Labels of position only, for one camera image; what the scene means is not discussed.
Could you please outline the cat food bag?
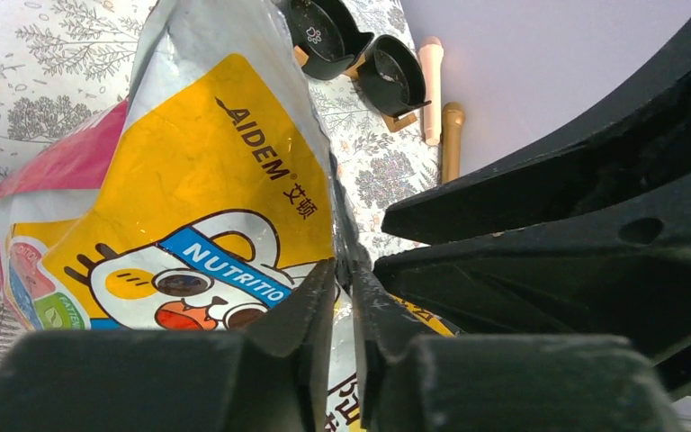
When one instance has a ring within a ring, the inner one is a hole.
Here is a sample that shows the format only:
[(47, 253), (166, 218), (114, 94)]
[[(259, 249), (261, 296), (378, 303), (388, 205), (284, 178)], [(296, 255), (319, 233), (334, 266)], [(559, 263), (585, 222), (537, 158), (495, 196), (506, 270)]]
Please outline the cat food bag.
[[(367, 430), (350, 289), (374, 259), (309, 56), (281, 1), (150, 2), (127, 96), (0, 184), (0, 364), (34, 332), (241, 330), (333, 259), (320, 431)], [(399, 2), (342, 2), (415, 54)]]

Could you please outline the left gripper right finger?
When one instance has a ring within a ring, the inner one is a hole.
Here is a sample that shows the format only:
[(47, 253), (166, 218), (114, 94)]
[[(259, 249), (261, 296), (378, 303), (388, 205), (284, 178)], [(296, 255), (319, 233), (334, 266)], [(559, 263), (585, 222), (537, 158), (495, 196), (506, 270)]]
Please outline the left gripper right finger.
[(361, 424), (369, 431), (679, 431), (651, 363), (622, 337), (445, 337), (353, 263)]

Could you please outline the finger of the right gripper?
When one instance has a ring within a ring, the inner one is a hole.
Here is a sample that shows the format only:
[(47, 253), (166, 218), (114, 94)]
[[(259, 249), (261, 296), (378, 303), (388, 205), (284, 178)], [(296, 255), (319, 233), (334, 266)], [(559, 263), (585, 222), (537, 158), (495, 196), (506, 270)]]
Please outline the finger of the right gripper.
[(612, 334), (691, 396), (691, 174), (566, 220), (380, 258), (394, 295), (467, 333)]
[(691, 231), (691, 17), (613, 92), (558, 130), (391, 205), (382, 229), (444, 244), (586, 214)]

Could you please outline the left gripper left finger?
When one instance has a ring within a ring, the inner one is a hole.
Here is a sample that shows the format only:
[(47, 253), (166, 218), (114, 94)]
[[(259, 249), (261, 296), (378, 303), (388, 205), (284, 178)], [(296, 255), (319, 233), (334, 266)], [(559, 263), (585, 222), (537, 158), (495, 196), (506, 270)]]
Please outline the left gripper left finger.
[(336, 264), (241, 330), (54, 330), (0, 364), (0, 431), (320, 431)]

